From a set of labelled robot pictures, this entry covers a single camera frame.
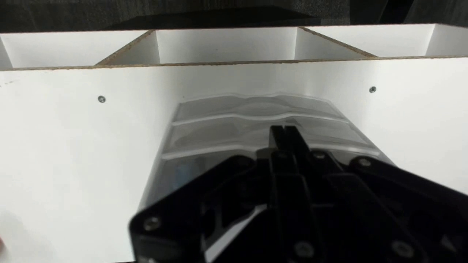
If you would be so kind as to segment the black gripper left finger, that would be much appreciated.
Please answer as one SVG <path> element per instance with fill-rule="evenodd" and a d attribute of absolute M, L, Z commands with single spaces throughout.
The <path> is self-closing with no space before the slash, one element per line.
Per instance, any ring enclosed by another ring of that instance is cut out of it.
<path fill-rule="evenodd" d="M 165 198 L 146 205 L 130 224 L 134 263 L 207 263 L 206 253 L 241 221 L 251 221 L 213 263 L 266 263 L 273 258 L 264 160 L 234 155 Z"/>

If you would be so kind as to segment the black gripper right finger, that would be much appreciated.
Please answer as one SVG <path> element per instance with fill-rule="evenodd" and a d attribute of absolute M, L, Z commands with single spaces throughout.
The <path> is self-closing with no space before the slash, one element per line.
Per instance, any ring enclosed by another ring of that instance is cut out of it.
<path fill-rule="evenodd" d="M 387 163 L 339 163 L 294 126 L 269 130 L 281 247 L 298 263 L 468 263 L 466 196 Z"/>

